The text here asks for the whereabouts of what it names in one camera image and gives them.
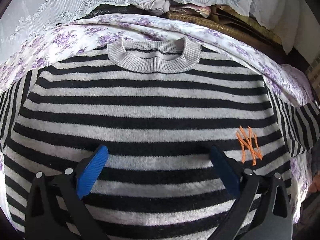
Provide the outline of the woven rattan mat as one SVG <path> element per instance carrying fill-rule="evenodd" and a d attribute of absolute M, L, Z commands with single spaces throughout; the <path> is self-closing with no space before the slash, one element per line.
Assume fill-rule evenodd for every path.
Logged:
<path fill-rule="evenodd" d="M 255 39 L 266 44 L 281 45 L 281 39 L 260 25 L 254 17 L 242 16 L 228 5 L 212 5 L 210 8 L 211 14 L 208 18 L 176 12 L 167 12 L 164 16 L 172 20 L 202 25 L 242 40 Z"/>

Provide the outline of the pink folded clothes pile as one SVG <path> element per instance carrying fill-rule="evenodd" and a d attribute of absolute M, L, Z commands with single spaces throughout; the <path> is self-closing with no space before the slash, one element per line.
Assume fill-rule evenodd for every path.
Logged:
<path fill-rule="evenodd" d="M 187 15 L 200 15 L 204 18 L 208 18 L 211 14 L 210 7 L 203 7 L 191 3 L 180 4 L 171 0 L 149 0 L 137 4 L 136 7 L 156 16 L 164 15 L 167 12 L 176 12 Z"/>

